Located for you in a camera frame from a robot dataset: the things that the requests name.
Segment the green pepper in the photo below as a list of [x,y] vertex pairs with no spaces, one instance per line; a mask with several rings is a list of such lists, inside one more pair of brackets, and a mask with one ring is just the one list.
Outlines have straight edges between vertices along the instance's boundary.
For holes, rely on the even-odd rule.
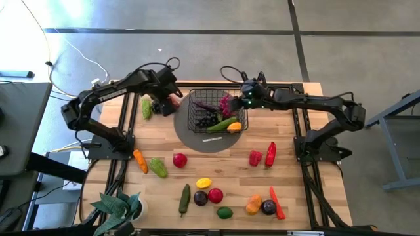
[[191,199],[190,185],[186,184],[184,189],[182,190],[181,200],[179,201],[179,213],[181,213],[181,217],[188,210],[190,199]]
[[152,116],[152,104],[148,99],[142,99],[142,115],[145,120]]
[[161,159],[152,158],[149,161],[149,168],[160,178],[166,178],[166,176],[168,175],[165,164]]

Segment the red bell pepper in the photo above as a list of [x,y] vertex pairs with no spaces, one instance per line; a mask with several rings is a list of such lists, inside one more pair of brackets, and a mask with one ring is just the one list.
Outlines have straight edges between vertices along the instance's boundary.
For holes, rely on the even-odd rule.
[[261,152],[252,150],[249,154],[249,164],[256,167],[262,158],[263,154]]

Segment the red pepper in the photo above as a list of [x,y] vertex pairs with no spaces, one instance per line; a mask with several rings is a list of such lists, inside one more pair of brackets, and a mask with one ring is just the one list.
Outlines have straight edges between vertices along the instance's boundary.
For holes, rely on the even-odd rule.
[[278,200],[277,200],[277,197],[276,197],[276,192],[274,191],[274,188],[273,187],[270,187],[270,196],[271,196],[271,199],[276,204],[276,216],[277,216],[277,219],[279,219],[279,220],[286,219],[286,215],[284,214],[282,207],[278,203]]
[[271,167],[274,163],[274,159],[276,158],[276,144],[271,142],[270,146],[268,147],[267,157],[265,159],[266,167]]
[[256,167],[262,158],[263,154],[261,152],[252,150],[249,154],[249,164]]

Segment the white pot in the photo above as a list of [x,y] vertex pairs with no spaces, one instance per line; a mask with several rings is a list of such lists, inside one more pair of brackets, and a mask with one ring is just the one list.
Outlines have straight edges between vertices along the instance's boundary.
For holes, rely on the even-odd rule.
[[144,199],[141,199],[140,196],[138,196],[138,201],[140,201],[140,204],[142,205],[142,212],[140,212],[137,218],[130,220],[132,223],[144,219],[147,215],[147,212],[149,211],[149,206],[147,205],[147,202]]

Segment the purple eggplant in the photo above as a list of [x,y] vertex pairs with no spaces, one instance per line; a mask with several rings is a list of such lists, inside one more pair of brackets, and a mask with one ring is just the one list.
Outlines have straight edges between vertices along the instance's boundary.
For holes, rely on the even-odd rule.
[[213,106],[213,105],[209,105],[209,104],[205,104],[203,102],[193,102],[197,107],[199,108],[203,108],[206,111],[209,112],[220,112],[222,111],[220,107],[218,106]]

